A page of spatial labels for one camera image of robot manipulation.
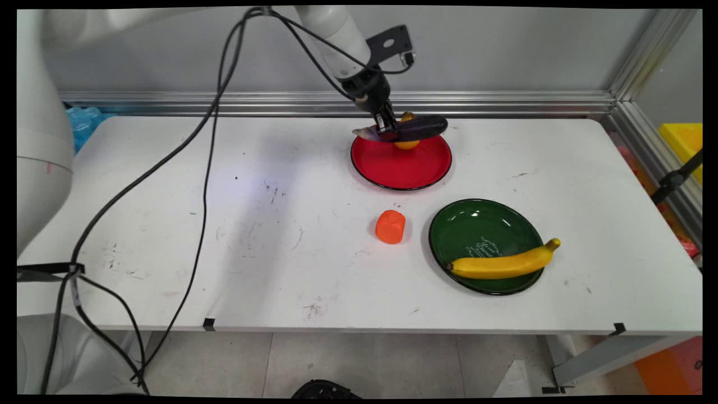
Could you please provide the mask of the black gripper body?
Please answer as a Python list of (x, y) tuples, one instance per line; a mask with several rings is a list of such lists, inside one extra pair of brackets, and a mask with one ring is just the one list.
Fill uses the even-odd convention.
[(390, 97), (390, 85), (382, 72), (377, 71), (378, 66), (363, 69), (354, 76), (340, 79), (342, 89), (354, 98), (354, 104), (359, 110), (372, 115), (374, 120), (392, 122), (394, 113)]

